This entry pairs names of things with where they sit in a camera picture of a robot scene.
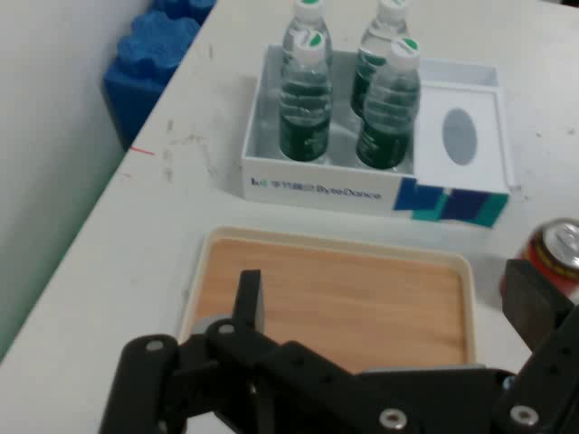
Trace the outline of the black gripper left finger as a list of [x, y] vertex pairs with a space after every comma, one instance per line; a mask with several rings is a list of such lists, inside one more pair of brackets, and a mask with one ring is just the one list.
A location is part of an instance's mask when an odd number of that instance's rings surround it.
[[308, 348], [259, 330], [261, 273], [241, 273], [233, 312], [179, 344], [146, 335], [120, 356], [102, 433], [182, 433], [218, 415], [239, 433], [383, 433], [379, 394]]

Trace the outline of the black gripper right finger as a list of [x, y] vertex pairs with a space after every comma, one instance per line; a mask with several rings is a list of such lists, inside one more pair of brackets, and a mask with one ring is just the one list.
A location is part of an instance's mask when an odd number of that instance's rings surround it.
[[578, 305], [529, 261], [510, 259], [502, 310], [531, 351], [492, 411], [497, 433], [578, 431]]

